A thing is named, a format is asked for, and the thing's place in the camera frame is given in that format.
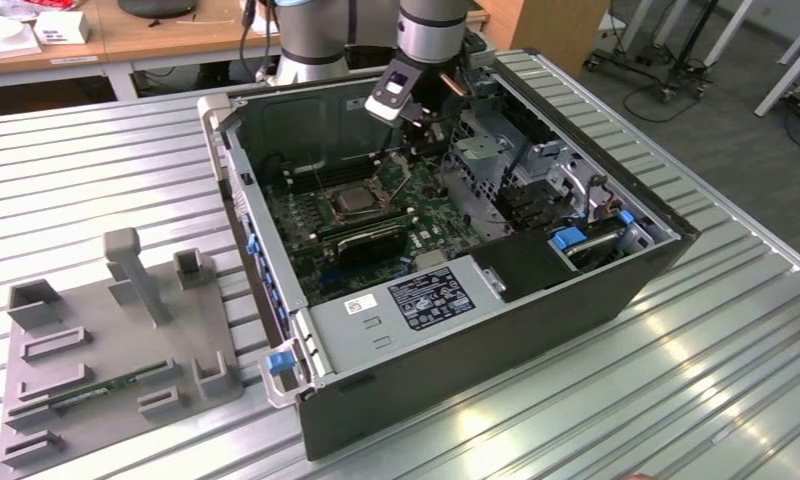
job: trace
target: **gray floor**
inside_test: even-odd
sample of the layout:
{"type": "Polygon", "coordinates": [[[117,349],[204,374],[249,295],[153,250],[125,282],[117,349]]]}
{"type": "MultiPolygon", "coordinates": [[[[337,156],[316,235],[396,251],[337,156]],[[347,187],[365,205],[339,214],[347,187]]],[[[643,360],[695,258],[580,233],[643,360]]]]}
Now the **gray floor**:
{"type": "MultiPolygon", "coordinates": [[[[613,0],[615,15],[631,18],[639,0],[613,0]]],[[[669,41],[677,52],[699,14],[692,2],[669,41]]],[[[644,23],[651,31],[667,2],[656,1],[644,23]]],[[[727,21],[715,15],[697,43],[693,58],[703,59],[727,21]]],[[[632,50],[648,43],[648,34],[637,37],[632,50]]],[[[786,72],[776,64],[784,47],[771,44],[743,29],[712,69],[715,85],[701,102],[676,120],[653,124],[629,115],[623,97],[651,81],[608,65],[584,71],[580,82],[589,91],[640,128],[708,183],[800,252],[800,149],[788,140],[783,128],[786,107],[759,118],[752,110],[786,72]]],[[[692,101],[683,95],[671,105],[652,97],[637,96],[629,102],[643,116],[664,118],[692,101]]],[[[800,140],[800,124],[791,119],[792,133],[800,140]]]]}

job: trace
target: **metal workbench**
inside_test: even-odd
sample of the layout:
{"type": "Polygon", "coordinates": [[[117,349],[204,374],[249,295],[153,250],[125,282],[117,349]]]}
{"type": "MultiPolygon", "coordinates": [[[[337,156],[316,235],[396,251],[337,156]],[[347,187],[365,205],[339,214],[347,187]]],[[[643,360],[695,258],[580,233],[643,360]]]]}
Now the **metal workbench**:
{"type": "Polygon", "coordinates": [[[500,58],[703,236],[613,321],[315,463],[260,383],[196,96],[0,118],[0,397],[8,286],[104,279],[97,235],[116,226],[138,228],[146,265],[186,246],[213,254],[248,385],[36,478],[800,478],[800,256],[548,62],[500,58]]]}

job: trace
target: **power supply label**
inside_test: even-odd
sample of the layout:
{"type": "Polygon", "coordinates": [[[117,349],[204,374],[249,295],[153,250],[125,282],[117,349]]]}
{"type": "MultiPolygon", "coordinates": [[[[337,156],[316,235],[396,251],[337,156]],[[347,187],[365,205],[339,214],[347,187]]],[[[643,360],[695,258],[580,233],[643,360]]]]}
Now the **power supply label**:
{"type": "Polygon", "coordinates": [[[475,303],[448,267],[388,287],[412,330],[444,322],[475,309],[475,303]]]}

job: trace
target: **white box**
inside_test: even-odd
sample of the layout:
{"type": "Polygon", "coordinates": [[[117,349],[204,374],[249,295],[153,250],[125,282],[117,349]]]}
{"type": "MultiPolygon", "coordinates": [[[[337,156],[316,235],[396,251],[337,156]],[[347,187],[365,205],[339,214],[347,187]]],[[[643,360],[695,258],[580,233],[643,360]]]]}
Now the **white box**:
{"type": "Polygon", "coordinates": [[[89,22],[82,12],[41,12],[36,20],[36,36],[44,45],[85,43],[89,22]]]}
{"type": "Polygon", "coordinates": [[[616,49],[616,35],[620,39],[625,36],[627,25],[623,21],[611,17],[609,13],[605,13],[601,17],[601,23],[599,24],[599,31],[596,32],[596,38],[592,42],[592,49],[603,52],[613,53],[616,49]]]}
{"type": "Polygon", "coordinates": [[[29,25],[24,25],[21,33],[0,40],[0,59],[32,55],[34,53],[41,53],[41,48],[36,41],[36,35],[32,33],[32,28],[29,25]]]}

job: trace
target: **copper pipe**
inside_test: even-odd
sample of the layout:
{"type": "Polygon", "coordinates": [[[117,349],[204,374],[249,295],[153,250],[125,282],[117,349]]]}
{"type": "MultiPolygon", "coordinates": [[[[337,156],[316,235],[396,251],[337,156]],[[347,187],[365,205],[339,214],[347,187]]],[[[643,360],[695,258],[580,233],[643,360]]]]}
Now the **copper pipe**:
{"type": "Polygon", "coordinates": [[[439,78],[441,79],[444,84],[448,86],[448,88],[456,95],[459,95],[460,97],[468,96],[468,92],[465,92],[465,89],[459,86],[459,83],[456,83],[453,81],[453,79],[451,78],[451,76],[447,73],[441,72],[439,74],[439,78]]]}

